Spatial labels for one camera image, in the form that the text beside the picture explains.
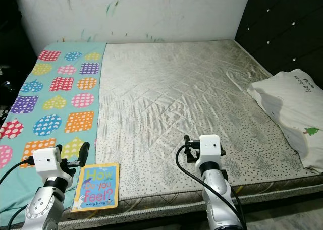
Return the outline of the dark tufted headboard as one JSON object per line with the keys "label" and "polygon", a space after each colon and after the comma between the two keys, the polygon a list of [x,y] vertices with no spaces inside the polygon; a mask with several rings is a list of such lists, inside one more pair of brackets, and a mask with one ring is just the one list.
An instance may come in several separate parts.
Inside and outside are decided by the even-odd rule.
{"label": "dark tufted headboard", "polygon": [[323,0],[247,0],[235,41],[272,75],[300,69],[323,83]]}

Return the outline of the yellow blue children's book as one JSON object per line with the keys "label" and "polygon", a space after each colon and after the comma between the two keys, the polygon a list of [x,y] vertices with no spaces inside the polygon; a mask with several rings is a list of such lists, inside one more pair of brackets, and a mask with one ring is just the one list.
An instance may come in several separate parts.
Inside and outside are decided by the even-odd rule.
{"label": "yellow blue children's book", "polygon": [[119,202],[120,165],[92,164],[80,169],[71,212],[116,208]]}

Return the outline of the white pillow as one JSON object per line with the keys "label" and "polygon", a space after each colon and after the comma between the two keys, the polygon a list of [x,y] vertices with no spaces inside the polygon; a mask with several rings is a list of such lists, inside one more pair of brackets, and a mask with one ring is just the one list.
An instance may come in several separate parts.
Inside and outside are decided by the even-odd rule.
{"label": "white pillow", "polygon": [[323,174],[323,89],[300,69],[253,82],[247,92],[280,127],[304,168]]}

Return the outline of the teal colourful patterned mat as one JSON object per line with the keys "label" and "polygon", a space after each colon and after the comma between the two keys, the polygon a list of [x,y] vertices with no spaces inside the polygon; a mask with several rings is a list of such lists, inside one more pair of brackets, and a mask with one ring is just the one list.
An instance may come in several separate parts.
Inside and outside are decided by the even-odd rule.
{"label": "teal colourful patterned mat", "polygon": [[[62,158],[77,159],[90,143],[88,164],[95,163],[100,75],[106,44],[52,43],[40,53],[0,128],[2,175],[41,148],[63,146]],[[0,184],[0,225],[28,204],[42,178],[23,164]]]}

